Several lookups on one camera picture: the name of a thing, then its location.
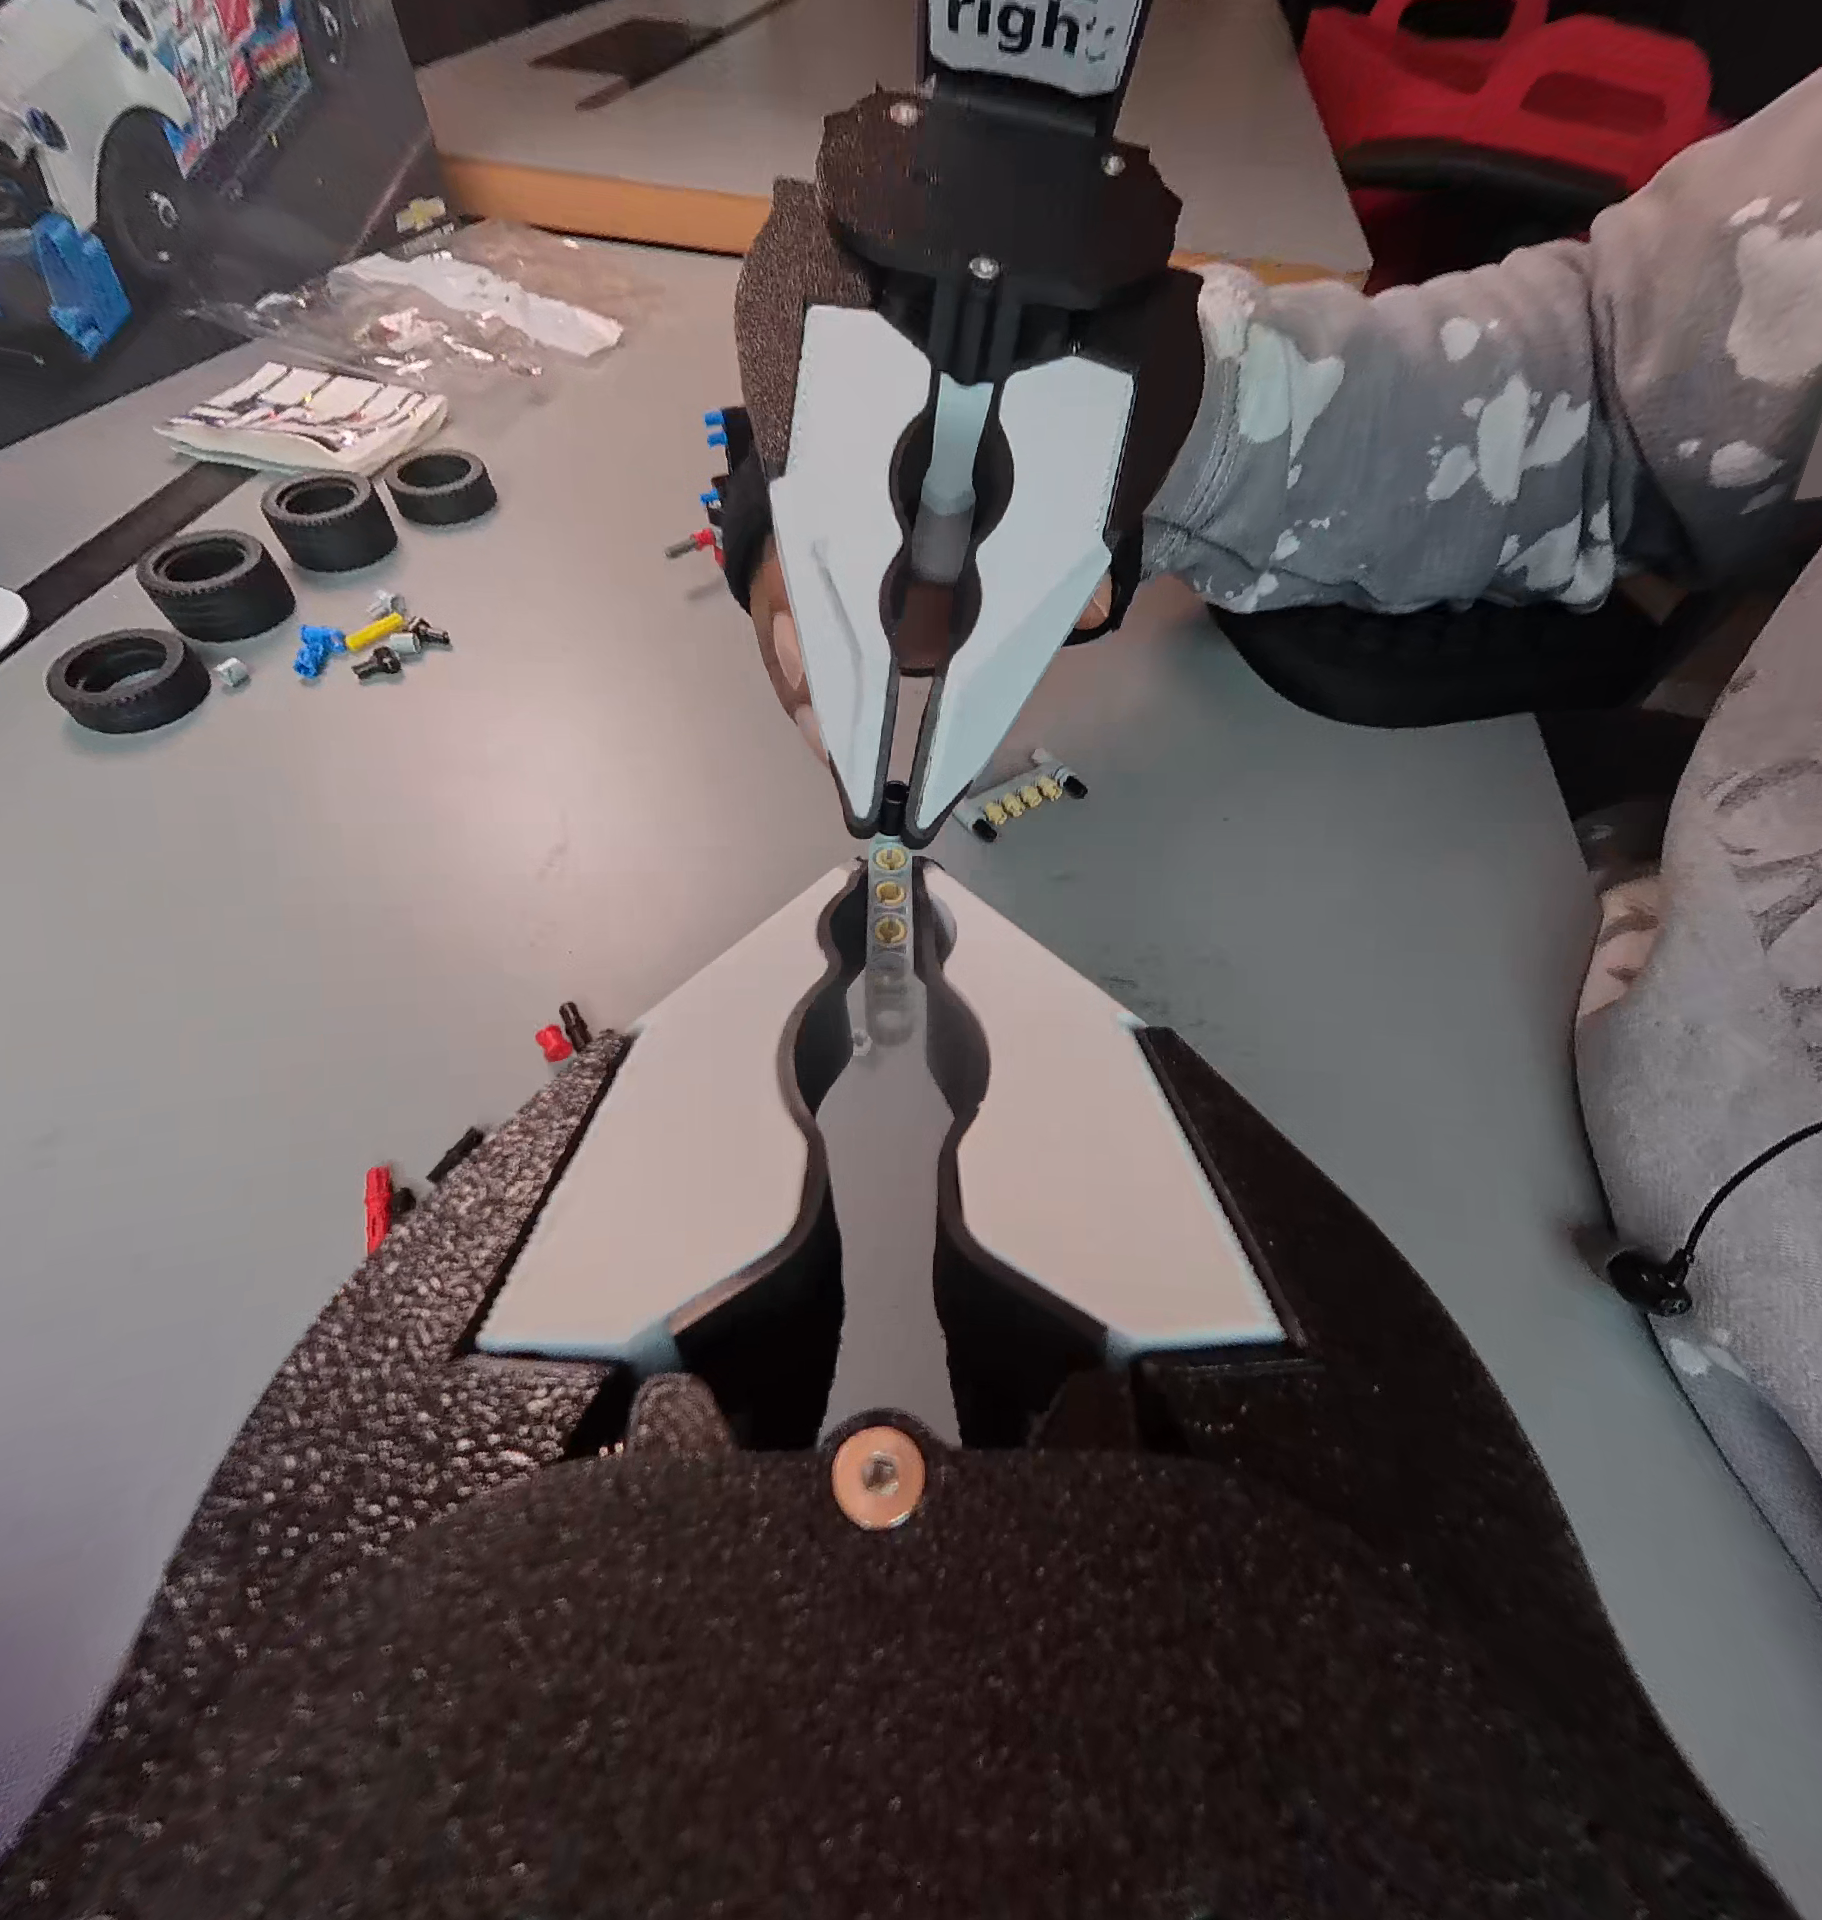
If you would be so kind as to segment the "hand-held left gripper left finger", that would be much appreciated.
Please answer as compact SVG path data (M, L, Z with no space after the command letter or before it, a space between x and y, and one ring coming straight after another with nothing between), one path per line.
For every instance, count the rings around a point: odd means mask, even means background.
M692 1375L741 1444L817 1443L847 1302L818 1116L865 950L847 864L635 1019L483 1310L483 1356Z

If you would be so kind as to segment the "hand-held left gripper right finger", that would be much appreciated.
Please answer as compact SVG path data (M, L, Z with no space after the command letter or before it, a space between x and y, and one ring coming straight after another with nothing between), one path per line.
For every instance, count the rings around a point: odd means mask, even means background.
M935 862L922 985L960 1443L1027 1444L1080 1375L1284 1361L1286 1310L1155 1060L1165 1033Z

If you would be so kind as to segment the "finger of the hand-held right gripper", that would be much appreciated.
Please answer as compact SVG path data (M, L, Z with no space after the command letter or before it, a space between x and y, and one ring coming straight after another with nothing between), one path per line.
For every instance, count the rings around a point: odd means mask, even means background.
M807 311L772 514L807 701L853 835L870 835L882 813L898 672L882 591L905 547L895 463L930 385L925 352L882 313Z
M910 843L928 843L993 760L1107 576L1129 419L1132 375L1109 364L1038 364L1006 382L997 424L1011 494L973 551L972 629L926 702Z

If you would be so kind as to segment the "pile of small connector pins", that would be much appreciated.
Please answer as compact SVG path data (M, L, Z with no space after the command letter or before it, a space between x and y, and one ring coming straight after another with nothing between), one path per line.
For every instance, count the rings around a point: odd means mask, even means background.
M546 1064L565 1064L588 1051L592 1030L577 1002L562 1002L555 1019L535 1030L535 1046ZM480 1128L468 1128L463 1136L434 1163L427 1175L432 1188L484 1144ZM397 1175L393 1163L376 1163L365 1173L365 1251L378 1254L397 1225L419 1209L419 1190Z

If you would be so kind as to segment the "grey toy beam with pins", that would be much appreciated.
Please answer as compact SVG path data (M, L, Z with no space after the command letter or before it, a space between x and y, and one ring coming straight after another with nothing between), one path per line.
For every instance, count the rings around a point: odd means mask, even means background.
M998 780L965 795L955 820L972 838L995 844L1032 813L1091 795L1084 777L1060 755L1034 750L1032 756Z
M916 859L900 840L877 835L867 852L867 1049L916 1036L925 1005L918 978Z

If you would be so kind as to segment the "person's right forearm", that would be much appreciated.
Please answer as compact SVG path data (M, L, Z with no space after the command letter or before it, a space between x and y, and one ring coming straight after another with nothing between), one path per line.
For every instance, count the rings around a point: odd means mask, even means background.
M1235 614L1602 604L1767 560L1822 421L1822 68L1585 240L1364 295L1209 270L1141 570Z

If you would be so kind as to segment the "grey desk with wooden edge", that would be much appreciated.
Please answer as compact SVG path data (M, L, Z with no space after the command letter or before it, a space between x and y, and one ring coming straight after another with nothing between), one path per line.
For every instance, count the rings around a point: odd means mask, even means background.
M744 253L826 116L916 81L916 4L592 4L417 75L456 205ZM1275 4L1153 4L1120 119L1176 261L1364 285L1373 254Z

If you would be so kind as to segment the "person's right hand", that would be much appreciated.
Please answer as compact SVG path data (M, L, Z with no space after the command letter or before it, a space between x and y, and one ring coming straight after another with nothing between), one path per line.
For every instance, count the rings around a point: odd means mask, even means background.
M807 744L807 750L821 764L828 764L828 750L821 738L815 708L808 699L807 667L802 659L798 625L792 611L792 598L776 551L776 537L766 537L749 598L751 620L758 658L776 693L776 701L794 729Z

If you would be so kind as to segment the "black toy chassis assembly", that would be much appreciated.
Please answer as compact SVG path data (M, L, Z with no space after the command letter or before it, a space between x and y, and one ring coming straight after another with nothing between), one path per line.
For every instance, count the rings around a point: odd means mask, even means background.
M733 558L754 544L764 525L764 474L749 409L716 406L704 416L712 475L698 492L698 516L691 531L662 549L667 561L707 558L729 570Z

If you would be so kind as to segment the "clear plastic bag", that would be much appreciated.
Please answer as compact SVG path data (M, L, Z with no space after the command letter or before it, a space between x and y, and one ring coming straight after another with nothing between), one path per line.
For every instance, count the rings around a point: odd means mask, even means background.
M607 363L658 304L612 249L504 218L422 233L295 290L187 313L270 358L448 398L535 396Z

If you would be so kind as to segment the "narrow black toy tyre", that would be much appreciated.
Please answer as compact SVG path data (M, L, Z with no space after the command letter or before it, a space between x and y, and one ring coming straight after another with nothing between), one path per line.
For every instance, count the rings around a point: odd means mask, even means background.
M383 477L397 511L414 525L468 525L497 506L489 466L459 447L406 453Z
M204 704L213 680L175 633L120 627L87 636L50 668L48 693L87 733L155 733Z

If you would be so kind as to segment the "shiny sticker sheet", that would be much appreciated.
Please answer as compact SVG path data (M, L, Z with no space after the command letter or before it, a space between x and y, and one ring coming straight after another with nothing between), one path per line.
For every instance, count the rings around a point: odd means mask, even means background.
M427 444L447 418L444 395L264 363L219 396L160 421L157 434L187 459L223 466L371 477Z

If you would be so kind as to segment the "red plastic seats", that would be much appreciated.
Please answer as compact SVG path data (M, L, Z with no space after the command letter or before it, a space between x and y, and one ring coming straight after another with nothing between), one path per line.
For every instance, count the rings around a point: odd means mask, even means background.
M1713 135L1692 40L1595 13L1509 4L1501 34L1408 30L1413 4L1307 15L1313 103L1350 189L1525 195L1595 211Z

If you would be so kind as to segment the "wide black toy tyre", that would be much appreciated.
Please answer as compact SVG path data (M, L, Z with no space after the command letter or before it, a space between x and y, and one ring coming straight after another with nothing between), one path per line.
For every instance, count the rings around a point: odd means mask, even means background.
M259 509L293 565L314 575L371 567L398 544L383 500L368 477L352 472L277 477L264 488Z
M137 564L135 580L171 627L204 643L262 636L298 611L264 544L234 530L160 539Z

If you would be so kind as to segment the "toy car set box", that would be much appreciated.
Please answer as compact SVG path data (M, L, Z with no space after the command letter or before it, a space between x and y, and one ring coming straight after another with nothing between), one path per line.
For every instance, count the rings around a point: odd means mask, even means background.
M0 450L447 218L387 1L0 1Z

